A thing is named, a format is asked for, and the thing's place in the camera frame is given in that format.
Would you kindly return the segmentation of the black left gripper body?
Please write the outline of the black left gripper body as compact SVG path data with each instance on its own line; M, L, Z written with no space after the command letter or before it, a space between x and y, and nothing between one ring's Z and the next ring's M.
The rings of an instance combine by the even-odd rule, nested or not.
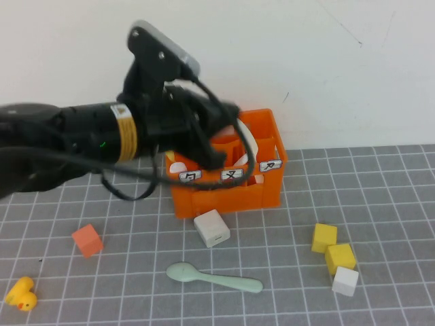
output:
M136 82L139 153L180 150L198 142L194 93L179 86Z

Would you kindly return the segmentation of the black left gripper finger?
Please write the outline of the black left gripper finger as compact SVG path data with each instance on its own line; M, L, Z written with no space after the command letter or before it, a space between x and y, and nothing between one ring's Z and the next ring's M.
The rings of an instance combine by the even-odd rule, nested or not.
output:
M186 156L204 169L219 169L224 166L227 155L212 145L215 134L202 129L197 122L191 123Z
M231 125L230 119L209 98L181 86L170 86L169 93L196 120L205 135L215 136Z

